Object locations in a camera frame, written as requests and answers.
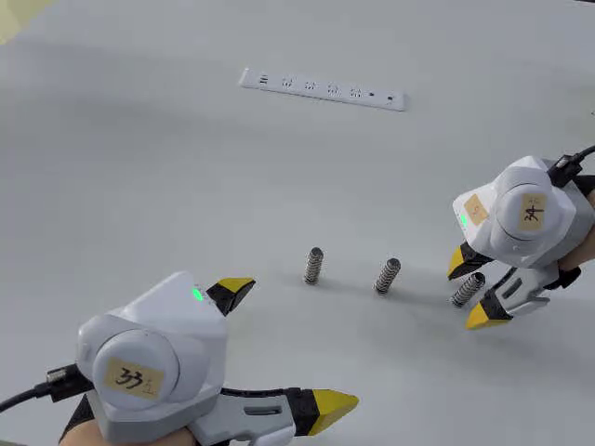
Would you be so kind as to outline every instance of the hand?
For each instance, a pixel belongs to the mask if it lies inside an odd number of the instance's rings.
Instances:
[[[194,436],[188,429],[180,429],[152,443],[127,443],[117,446],[195,446]],[[87,421],[73,427],[59,446],[116,446],[101,436],[96,420]]]
[[[588,195],[587,199],[595,208],[595,190]],[[595,226],[591,228],[581,244],[558,261],[558,266],[562,271],[570,271],[593,258],[595,258]]]

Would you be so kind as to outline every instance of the white tabletop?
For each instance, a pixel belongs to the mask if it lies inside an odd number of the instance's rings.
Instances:
[[[594,22],[554,0],[59,1],[0,46],[0,399],[72,362],[81,323],[187,269],[258,282],[229,317],[230,387],[360,397],[296,444],[589,443],[593,266],[480,332],[445,275],[459,193],[595,142]],[[246,66],[399,88],[411,108],[244,90]],[[76,402],[3,413],[0,439],[56,444]]]

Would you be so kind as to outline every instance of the black cable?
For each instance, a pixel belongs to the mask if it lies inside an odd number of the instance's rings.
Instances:
[[[47,372],[45,383],[0,402],[0,413],[33,398],[49,395],[53,402],[58,402],[85,393],[92,388],[93,383],[81,374],[76,364],[70,364]]]
[[[15,407],[22,402],[32,400],[33,398],[42,398],[45,395],[49,395],[49,387],[42,389],[43,385],[35,386],[34,388],[27,390],[26,392],[22,392],[19,395],[15,395],[12,398],[9,398],[6,401],[0,402],[0,413],[7,411],[8,409]]]
[[[578,161],[583,161],[585,157],[591,155],[592,153],[595,153],[595,146],[591,146],[587,149],[584,149],[583,151],[577,153],[575,156],[579,157]]]

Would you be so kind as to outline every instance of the power strip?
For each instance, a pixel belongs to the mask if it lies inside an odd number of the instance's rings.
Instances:
[[[297,74],[277,75],[250,68],[246,68],[242,73],[240,86],[305,98],[364,105],[395,112],[404,112],[406,105],[405,94],[398,91],[378,90],[334,81],[320,81]]]

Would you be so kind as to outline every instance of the compression spring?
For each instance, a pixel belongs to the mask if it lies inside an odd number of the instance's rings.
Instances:
[[[308,263],[306,265],[306,273],[304,274],[304,282],[314,285],[318,282],[321,267],[323,266],[324,253],[319,247],[314,247],[308,254]]]
[[[467,302],[474,297],[478,291],[485,285],[485,276],[480,272],[474,272],[471,276],[460,286],[456,293],[450,298],[451,304],[457,308],[463,307]]]
[[[385,295],[389,291],[392,281],[394,281],[394,278],[397,277],[397,274],[399,274],[400,270],[401,262],[399,259],[390,258],[387,260],[386,265],[382,267],[380,276],[374,284],[376,291],[381,295]]]

